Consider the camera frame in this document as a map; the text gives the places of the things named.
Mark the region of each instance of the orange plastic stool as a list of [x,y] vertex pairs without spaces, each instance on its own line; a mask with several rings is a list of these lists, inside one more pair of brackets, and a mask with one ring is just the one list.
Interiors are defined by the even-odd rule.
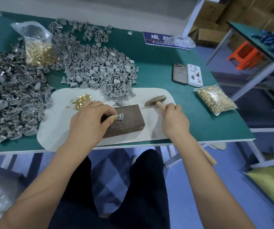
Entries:
[[227,58],[227,60],[235,59],[239,62],[237,69],[244,70],[247,67],[249,69],[253,68],[261,57],[262,53],[254,48],[249,42],[245,41]]

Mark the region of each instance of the green table surface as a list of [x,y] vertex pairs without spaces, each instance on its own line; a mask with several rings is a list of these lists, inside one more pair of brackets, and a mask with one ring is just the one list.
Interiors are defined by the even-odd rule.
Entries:
[[[0,51],[10,51],[10,44],[17,43],[20,37],[10,23],[37,21],[47,27],[54,19],[41,18],[30,15],[13,13],[3,13],[0,16]],[[132,35],[127,34],[128,30],[112,29],[109,35],[107,47],[116,48],[119,52],[125,53],[135,61],[139,67],[137,84],[135,88],[164,88],[171,93],[177,104],[182,105],[182,110],[190,120],[190,131],[197,141],[219,141],[251,140],[254,135],[251,133],[241,116],[236,110],[221,113],[219,116],[212,114],[201,99],[193,92],[194,87],[181,85],[172,82],[173,63],[194,64],[201,67],[204,86],[217,84],[204,61],[198,56],[195,49],[183,50],[169,47],[146,45],[142,32],[134,31]],[[77,33],[77,39],[82,39],[83,32]],[[61,84],[63,71],[52,71],[47,74],[50,85],[53,87],[67,88],[66,84]],[[144,141],[136,143],[126,143],[134,147],[136,145],[164,144],[170,143],[169,139]],[[22,137],[14,141],[0,143],[0,152],[21,151],[21,150],[42,150],[44,149],[36,139],[36,135]]]
[[261,29],[235,22],[228,22],[228,24],[269,59],[274,61],[274,53],[270,50],[269,46],[261,43],[259,39],[252,37],[252,34],[260,34]]

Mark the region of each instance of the brown wooden block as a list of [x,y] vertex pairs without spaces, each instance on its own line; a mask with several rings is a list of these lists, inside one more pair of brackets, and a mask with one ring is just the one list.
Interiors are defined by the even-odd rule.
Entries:
[[[123,113],[124,119],[115,121],[106,131],[103,138],[137,132],[143,130],[145,123],[138,104],[115,108],[117,113]],[[103,115],[101,122],[108,116]]]

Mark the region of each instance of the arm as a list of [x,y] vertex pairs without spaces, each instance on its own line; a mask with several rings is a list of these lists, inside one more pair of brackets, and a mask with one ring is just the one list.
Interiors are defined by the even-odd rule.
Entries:
[[256,229],[201,153],[181,106],[168,104],[163,118],[163,131],[181,155],[204,228]]
[[88,101],[70,122],[69,136],[56,151],[47,168],[29,185],[15,204],[0,219],[0,229],[47,228],[62,198],[71,175],[89,152],[100,142],[115,121],[104,113],[116,110],[101,101]]

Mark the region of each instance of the blue sign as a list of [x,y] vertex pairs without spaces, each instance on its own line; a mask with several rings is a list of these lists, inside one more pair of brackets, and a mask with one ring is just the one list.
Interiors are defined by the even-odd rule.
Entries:
[[172,35],[166,34],[155,34],[150,32],[143,32],[143,37],[148,45],[155,45],[155,46],[162,46],[162,47],[173,47],[173,48],[180,48],[185,50],[191,50],[189,47],[181,47],[179,45],[167,44],[165,43],[165,39],[171,37]]

